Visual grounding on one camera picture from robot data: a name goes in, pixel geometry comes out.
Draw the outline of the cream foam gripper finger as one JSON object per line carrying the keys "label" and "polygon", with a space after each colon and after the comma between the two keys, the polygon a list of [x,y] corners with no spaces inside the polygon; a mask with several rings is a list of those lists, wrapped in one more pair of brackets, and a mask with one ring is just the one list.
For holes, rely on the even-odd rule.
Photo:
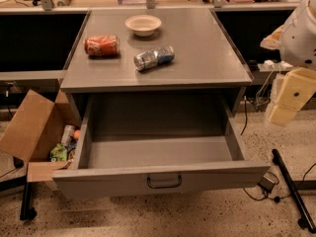
{"label": "cream foam gripper finger", "polygon": [[277,126],[287,126],[287,124],[294,119],[297,110],[287,109],[269,103],[266,109],[266,122]]}

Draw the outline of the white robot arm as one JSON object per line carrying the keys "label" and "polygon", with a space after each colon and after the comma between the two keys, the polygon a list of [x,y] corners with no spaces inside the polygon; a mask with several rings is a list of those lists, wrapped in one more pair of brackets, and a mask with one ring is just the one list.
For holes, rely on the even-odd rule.
{"label": "white robot arm", "polygon": [[260,47],[277,49],[281,60],[292,66],[274,80],[266,108],[266,128],[281,130],[316,93],[316,0],[302,0]]}

